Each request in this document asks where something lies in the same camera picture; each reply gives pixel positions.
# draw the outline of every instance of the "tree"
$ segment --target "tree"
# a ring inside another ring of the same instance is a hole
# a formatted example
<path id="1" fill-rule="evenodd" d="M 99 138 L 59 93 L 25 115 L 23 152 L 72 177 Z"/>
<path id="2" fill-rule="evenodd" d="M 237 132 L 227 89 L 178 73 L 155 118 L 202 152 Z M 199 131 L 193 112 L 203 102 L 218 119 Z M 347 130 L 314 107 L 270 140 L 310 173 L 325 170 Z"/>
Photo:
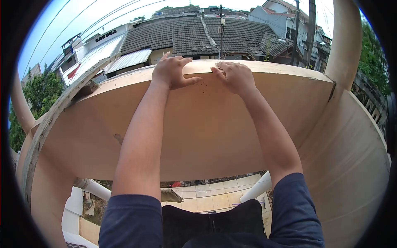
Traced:
<path id="1" fill-rule="evenodd" d="M 167 9 L 172 9 L 173 7 L 170 7 L 170 6 L 165 6 L 164 8 L 162 8 L 162 9 L 160 9 L 160 10 L 167 10 Z"/>
<path id="2" fill-rule="evenodd" d="M 143 20 L 145 20 L 146 19 L 146 17 L 143 15 L 143 16 L 139 16 L 139 17 L 135 17 L 134 19 L 133 19 L 133 21 L 136 21 L 136 20 L 139 20 L 139 19 L 141 19 L 142 21 Z"/>
<path id="3" fill-rule="evenodd" d="M 358 69 L 383 95 L 390 94 L 388 65 L 382 46 L 366 19 L 362 20 L 362 48 Z"/>
<path id="4" fill-rule="evenodd" d="M 64 91 L 64 84 L 59 77 L 47 70 L 47 64 L 44 65 L 44 73 L 42 75 L 31 76 L 28 71 L 28 81 L 26 86 L 22 88 L 26 101 L 32 111 L 35 119 L 50 110 L 58 97 Z M 25 132 L 19 123 L 14 109 L 11 106 L 10 115 L 10 147 L 14 151 L 20 151 L 23 141 L 25 140 Z"/>

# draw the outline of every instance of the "forearm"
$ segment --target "forearm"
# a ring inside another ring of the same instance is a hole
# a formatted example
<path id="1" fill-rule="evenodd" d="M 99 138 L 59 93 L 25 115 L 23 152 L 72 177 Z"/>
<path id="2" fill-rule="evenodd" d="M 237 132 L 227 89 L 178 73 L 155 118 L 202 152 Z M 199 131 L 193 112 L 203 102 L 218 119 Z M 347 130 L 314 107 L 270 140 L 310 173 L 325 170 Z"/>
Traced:
<path id="1" fill-rule="evenodd" d="M 284 176 L 292 172 L 302 172 L 294 143 L 259 90 L 248 92 L 242 98 L 254 121 L 273 187 Z"/>
<path id="2" fill-rule="evenodd" d="M 169 90 L 152 81 L 139 103 L 121 146 L 112 195 L 147 194 L 161 200 L 160 155 Z"/>

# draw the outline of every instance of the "cloth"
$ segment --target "cloth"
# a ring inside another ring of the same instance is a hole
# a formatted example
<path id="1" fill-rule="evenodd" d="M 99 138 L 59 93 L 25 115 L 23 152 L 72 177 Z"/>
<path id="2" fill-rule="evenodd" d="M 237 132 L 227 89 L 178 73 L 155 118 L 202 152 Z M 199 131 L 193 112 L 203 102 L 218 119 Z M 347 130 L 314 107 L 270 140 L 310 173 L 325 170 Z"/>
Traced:
<path id="1" fill-rule="evenodd" d="M 230 211 L 202 214 L 164 206 L 163 248 L 182 248 L 192 238 L 213 233 L 263 233 L 262 207 L 248 200 Z"/>
<path id="2" fill-rule="evenodd" d="M 161 203 L 144 195 L 109 199 L 99 234 L 99 247 L 162 247 Z M 324 247 L 321 224 L 301 173 L 287 175 L 273 189 L 272 233 L 208 233 L 183 248 Z"/>

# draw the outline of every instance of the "dark blue t-shirt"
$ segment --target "dark blue t-shirt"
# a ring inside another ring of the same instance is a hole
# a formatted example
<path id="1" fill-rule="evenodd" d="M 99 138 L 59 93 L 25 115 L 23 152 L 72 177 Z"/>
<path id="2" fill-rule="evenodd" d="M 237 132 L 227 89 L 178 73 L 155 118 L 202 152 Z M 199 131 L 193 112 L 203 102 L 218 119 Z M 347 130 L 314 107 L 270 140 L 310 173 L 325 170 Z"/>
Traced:
<path id="1" fill-rule="evenodd" d="M 161 203 L 157 199 L 113 196 L 102 221 L 99 247 L 162 247 L 162 234 Z M 250 233 L 216 233 L 193 238 L 183 247 L 324 247 L 324 238 L 304 177 L 292 173 L 273 189 L 269 239 Z"/>

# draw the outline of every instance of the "sleeve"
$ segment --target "sleeve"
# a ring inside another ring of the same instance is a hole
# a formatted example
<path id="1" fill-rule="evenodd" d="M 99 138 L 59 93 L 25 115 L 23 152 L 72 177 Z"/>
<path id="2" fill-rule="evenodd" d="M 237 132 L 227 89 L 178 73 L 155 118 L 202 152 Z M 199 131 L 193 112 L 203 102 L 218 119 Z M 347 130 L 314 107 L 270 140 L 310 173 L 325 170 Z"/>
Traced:
<path id="1" fill-rule="evenodd" d="M 99 232 L 99 247 L 155 247 L 163 241 L 161 203 L 137 194 L 109 199 Z"/>
<path id="2" fill-rule="evenodd" d="M 273 190 L 272 241 L 293 247 L 324 247 L 321 223 L 304 181 L 292 173 Z"/>

